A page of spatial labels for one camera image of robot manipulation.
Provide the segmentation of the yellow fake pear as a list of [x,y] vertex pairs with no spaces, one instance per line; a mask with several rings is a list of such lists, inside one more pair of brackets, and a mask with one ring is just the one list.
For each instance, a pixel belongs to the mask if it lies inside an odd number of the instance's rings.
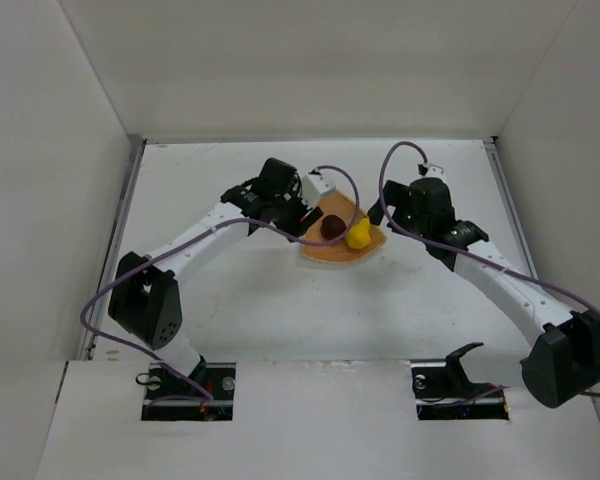
[[367,248],[371,242],[371,223],[367,217],[363,217],[346,234],[345,241],[349,248],[362,250]]

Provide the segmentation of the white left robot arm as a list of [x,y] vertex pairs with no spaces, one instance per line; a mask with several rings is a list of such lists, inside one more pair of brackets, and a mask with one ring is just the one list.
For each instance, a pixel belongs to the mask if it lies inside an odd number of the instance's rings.
[[176,239],[145,255],[125,254],[118,262],[118,278],[143,269],[112,289],[109,317],[166,365],[202,382],[206,361],[184,332],[180,287],[264,224],[303,236],[323,215],[319,202],[334,189],[317,169],[300,176],[292,165],[267,159],[258,176],[228,189]]

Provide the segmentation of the dark red fake fruit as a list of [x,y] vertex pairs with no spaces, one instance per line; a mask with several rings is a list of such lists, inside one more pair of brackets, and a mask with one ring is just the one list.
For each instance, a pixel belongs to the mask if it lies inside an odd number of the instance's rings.
[[345,221],[337,215],[326,215],[320,225],[320,234],[325,240],[333,240],[342,235],[347,228]]

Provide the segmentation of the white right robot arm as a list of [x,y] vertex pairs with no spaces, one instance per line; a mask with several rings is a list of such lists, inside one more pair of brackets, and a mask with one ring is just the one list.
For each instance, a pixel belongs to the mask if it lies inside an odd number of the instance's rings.
[[368,216],[424,243],[506,315],[531,347],[520,362],[521,378],[542,405],[557,408],[600,383],[600,314],[570,308],[516,271],[484,230],[456,217],[442,179],[382,181]]

